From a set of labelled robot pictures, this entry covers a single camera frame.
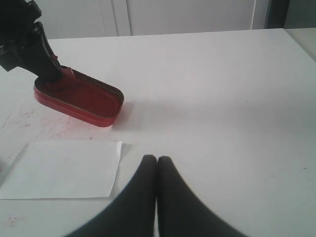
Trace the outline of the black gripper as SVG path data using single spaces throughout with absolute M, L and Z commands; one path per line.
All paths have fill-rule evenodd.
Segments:
M 61 77 L 61 65 L 48 43 L 41 10 L 34 0 L 0 2 L 0 65 L 24 68 L 47 81 Z

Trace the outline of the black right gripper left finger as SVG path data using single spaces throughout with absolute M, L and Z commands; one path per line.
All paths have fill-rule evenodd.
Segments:
M 152 237 L 156 211 L 157 159 L 143 156 L 120 194 L 69 237 Z

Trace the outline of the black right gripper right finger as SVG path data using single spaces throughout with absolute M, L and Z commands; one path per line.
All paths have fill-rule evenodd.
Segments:
M 161 237 L 243 237 L 192 192 L 170 157 L 158 159 L 158 231 Z

